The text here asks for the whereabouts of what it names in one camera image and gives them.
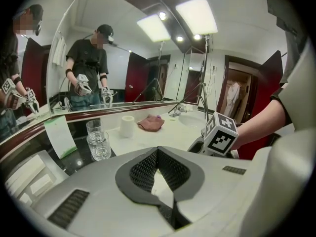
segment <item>light stand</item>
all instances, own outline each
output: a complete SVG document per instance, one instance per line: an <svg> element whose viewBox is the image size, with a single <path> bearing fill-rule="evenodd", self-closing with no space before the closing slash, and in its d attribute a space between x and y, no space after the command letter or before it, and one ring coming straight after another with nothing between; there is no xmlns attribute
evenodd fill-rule
<svg viewBox="0 0 316 237"><path fill-rule="evenodd" d="M206 65L207 65L208 47L209 47L209 34L205 35L204 38L205 38L205 58L204 58L204 63L203 63L204 76L201 78L201 81L204 81L205 73L206 73L206 69L207 69ZM201 96L201 94L202 94L202 88L200 88L198 95Z"/></svg>
<svg viewBox="0 0 316 237"><path fill-rule="evenodd" d="M198 88L200 87L203 90L204 93L204 99L201 97L201 95L197 96L198 100L202 101L202 104L204 106L204 117L206 118L206 120L209 120L208 117L208 106L207 106L207 98L206 98L206 91L205 91L205 83L204 82L200 82L193 90L190 91L190 93L184 98L182 99L175 107L173 107L168 113L172 112L174 109L177 108L178 105L182 104L183 102L185 102L189 96L191 96L191 94Z"/></svg>
<svg viewBox="0 0 316 237"><path fill-rule="evenodd" d="M163 48L163 45L165 44L164 41L160 42L160 48L159 48L159 56L158 56L158 60L157 60L157 68L160 67L160 60L161 60L161 55L162 55L162 48ZM155 90L156 92L158 92L158 94L161 96L161 102L162 102L162 99L163 99L163 95L162 95L162 90L161 90L161 87L160 87L160 84L159 84L159 80L157 78L154 78L148 85L147 87L136 97L136 99L133 101L133 104L138 100L138 98L140 98L140 96L142 94L144 94L144 92L147 91L147 89L149 88L149 86L154 82L156 81L157 82L157 87L153 87L153 90Z"/></svg>
<svg viewBox="0 0 316 237"><path fill-rule="evenodd" d="M204 59L204 73L206 73L206 64L207 64L207 56L208 56L208 47L209 47L209 34L204 36L205 38L205 59ZM199 94L198 94L198 99L197 99L197 105L199 104L199 101L201 100L203 106L204 106L204 117L206 117L206 120L208 121L208 105L207 105L207 96L206 96L206 90L205 90L205 83L200 82L184 99L182 99L175 107L173 107L168 113L173 111L175 108L177 108L178 105L182 104L183 102L186 101L186 99L199 87Z"/></svg>

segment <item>baseball cap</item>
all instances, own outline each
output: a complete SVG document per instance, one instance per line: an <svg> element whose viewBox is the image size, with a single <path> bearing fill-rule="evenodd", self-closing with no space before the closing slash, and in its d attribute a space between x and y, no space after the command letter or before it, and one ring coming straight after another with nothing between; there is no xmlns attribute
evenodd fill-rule
<svg viewBox="0 0 316 237"><path fill-rule="evenodd" d="M38 36L40 34L44 10L40 4L33 4L29 7L29 9L33 15L33 32L35 32L36 36Z"/></svg>
<svg viewBox="0 0 316 237"><path fill-rule="evenodd" d="M111 26L109 25L100 25L97 29L98 32L102 33L102 35L108 40L109 42L113 42L114 39L112 38L114 32Z"/></svg>

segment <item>person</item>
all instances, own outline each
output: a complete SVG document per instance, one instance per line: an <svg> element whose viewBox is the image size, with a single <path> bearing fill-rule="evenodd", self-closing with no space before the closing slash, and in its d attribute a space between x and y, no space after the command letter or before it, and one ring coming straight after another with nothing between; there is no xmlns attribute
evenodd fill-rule
<svg viewBox="0 0 316 237"><path fill-rule="evenodd" d="M307 41L307 32L292 4L288 0L267 0L268 12L276 16L276 25L285 31L287 43L287 61L280 81L281 88L272 96L269 105L255 117L238 127L239 137L232 150L242 145L264 138L285 125L291 119L279 99L279 93L286 88L291 75Z"/></svg>
<svg viewBox="0 0 316 237"><path fill-rule="evenodd" d="M1 48L0 57L0 87L7 79L12 79L16 85L17 92L25 97L27 92L19 77L18 68L18 38L16 34L28 35L35 33L39 35L43 8L39 4L33 4L30 7L18 12L9 26L5 40ZM0 142L16 132L16 119L13 110L21 106L21 98L14 94L7 97L4 91L0 90Z"/></svg>
<svg viewBox="0 0 316 237"><path fill-rule="evenodd" d="M71 82L70 103L73 111L89 110L90 105L101 104L98 92L98 79L102 87L107 86L107 54L103 44L113 42L113 29L109 25L101 25L94 31L91 39L77 40L70 48L66 59L66 77ZM91 94L82 90L77 77L86 75Z"/></svg>

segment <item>sink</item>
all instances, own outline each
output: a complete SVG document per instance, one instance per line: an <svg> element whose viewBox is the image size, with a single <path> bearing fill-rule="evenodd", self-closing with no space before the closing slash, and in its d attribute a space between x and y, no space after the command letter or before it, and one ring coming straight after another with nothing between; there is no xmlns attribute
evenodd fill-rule
<svg viewBox="0 0 316 237"><path fill-rule="evenodd" d="M205 120L187 115L180 115L179 121L185 126L190 128L198 128L200 130L205 128L206 125Z"/></svg>

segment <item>recessed light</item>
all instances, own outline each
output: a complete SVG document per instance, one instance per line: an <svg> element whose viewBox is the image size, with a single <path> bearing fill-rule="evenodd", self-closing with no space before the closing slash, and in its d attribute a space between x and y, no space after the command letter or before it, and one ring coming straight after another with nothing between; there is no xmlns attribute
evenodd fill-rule
<svg viewBox="0 0 316 237"><path fill-rule="evenodd" d="M163 11L159 12L159 18L163 21L167 19L167 14Z"/></svg>
<svg viewBox="0 0 316 237"><path fill-rule="evenodd" d="M178 41L178 42L182 42L182 41L183 41L183 37L182 37L182 36L178 36L178 37L177 37L177 41Z"/></svg>
<svg viewBox="0 0 316 237"><path fill-rule="evenodd" d="M193 38L194 38L195 40L200 40L200 39L202 38L202 36L201 36L200 34L195 34L195 35L193 36Z"/></svg>

